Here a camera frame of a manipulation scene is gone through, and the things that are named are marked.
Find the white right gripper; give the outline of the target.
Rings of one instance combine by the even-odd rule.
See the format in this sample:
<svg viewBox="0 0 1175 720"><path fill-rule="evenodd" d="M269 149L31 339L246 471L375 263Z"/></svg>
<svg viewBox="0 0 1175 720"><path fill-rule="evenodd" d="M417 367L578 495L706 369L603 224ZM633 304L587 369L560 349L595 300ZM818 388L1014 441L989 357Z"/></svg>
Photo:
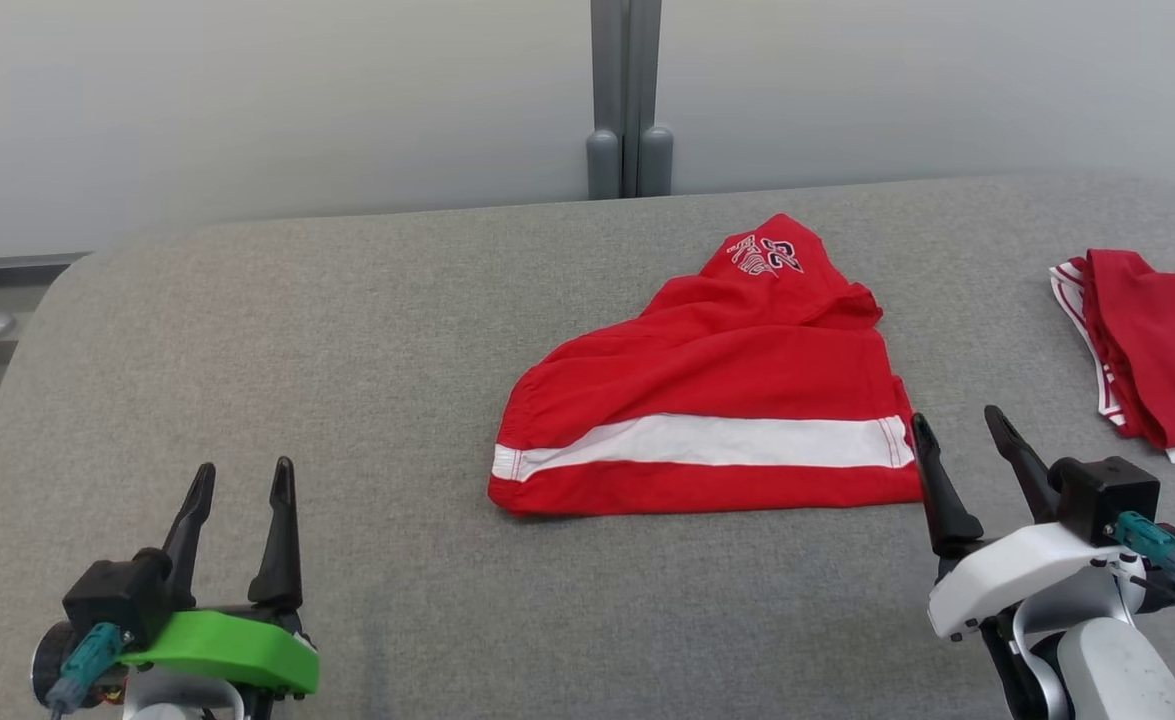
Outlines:
<svg viewBox="0 0 1175 720"><path fill-rule="evenodd" d="M942 561L958 561L929 591L927 618L935 634L968 633L972 621L1008 607L1022 615L1015 625L1027 633L1070 630L1094 618L1132 623L1134 587L1116 576L1119 551L1094 547L1062 525L1043 524L1055 522L1059 502L1048 466L998 405L985 406L983 419L998 455L1015 473L1032 520L1041 525L1018 529L971 553L983 541L983 524L959 498L929 420L912 415L931 549Z"/></svg>

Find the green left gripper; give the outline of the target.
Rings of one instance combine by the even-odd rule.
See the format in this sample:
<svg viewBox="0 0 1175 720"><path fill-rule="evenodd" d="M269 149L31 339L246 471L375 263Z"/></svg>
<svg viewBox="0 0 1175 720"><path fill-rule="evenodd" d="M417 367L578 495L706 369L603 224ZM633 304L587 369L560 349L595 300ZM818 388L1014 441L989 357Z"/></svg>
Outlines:
<svg viewBox="0 0 1175 720"><path fill-rule="evenodd" d="M216 465L203 462L186 492L163 551L172 561L164 587L176 611L143 650L127 650L119 662L127 667L152 665L224 682L248 685L271 694L316 694L321 680L318 650L302 625L302 547L298 539L296 478L290 457L278 457L268 505L271 523L258 573L250 580L248 600L276 615L231 614L197 606L192 593L200 530L212 511Z"/></svg>

